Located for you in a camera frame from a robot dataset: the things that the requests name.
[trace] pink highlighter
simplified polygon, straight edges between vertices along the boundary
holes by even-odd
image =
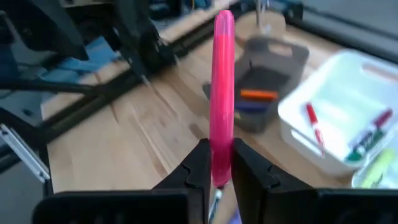
[[[229,10],[216,16],[210,94],[211,174],[216,187],[231,178],[234,126],[235,22]]]

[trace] wooden table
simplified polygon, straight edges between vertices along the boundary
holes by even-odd
[[[228,4],[229,0],[220,0],[214,8],[195,12],[163,31],[161,36],[174,40]],[[304,78],[340,49],[289,26],[283,39],[309,48]],[[164,71],[164,75],[152,82],[156,91],[141,85],[51,142],[48,148],[54,192],[150,189],[172,172],[199,139],[208,137],[208,101],[201,85],[210,81],[212,43],[212,40],[205,42],[181,59],[177,67]],[[237,45],[236,58],[241,53]],[[127,67],[124,62],[107,65],[83,83],[106,82]],[[43,117],[48,118],[79,97],[59,94],[42,105]],[[283,142],[277,118],[262,134],[251,135],[236,129],[235,136],[312,186],[346,185],[320,173]],[[235,207],[233,187],[229,185],[215,222],[225,223]]]

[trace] metal bracket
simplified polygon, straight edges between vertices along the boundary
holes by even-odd
[[[5,124],[0,124],[0,136],[42,183],[50,180],[49,168],[16,131]]]

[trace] white plastic bin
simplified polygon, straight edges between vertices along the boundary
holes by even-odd
[[[305,110],[308,102],[315,109],[323,134],[324,157]],[[282,139],[324,173],[347,175],[365,163],[365,159],[345,161],[352,151],[348,143],[387,108],[393,110],[392,118],[383,127],[388,130],[398,114],[397,65],[354,50],[342,50],[280,102]]]

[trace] orange marker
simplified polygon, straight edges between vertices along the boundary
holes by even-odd
[[[264,90],[241,90],[243,98],[257,99],[257,100],[274,100],[278,98],[278,93],[275,91]]]

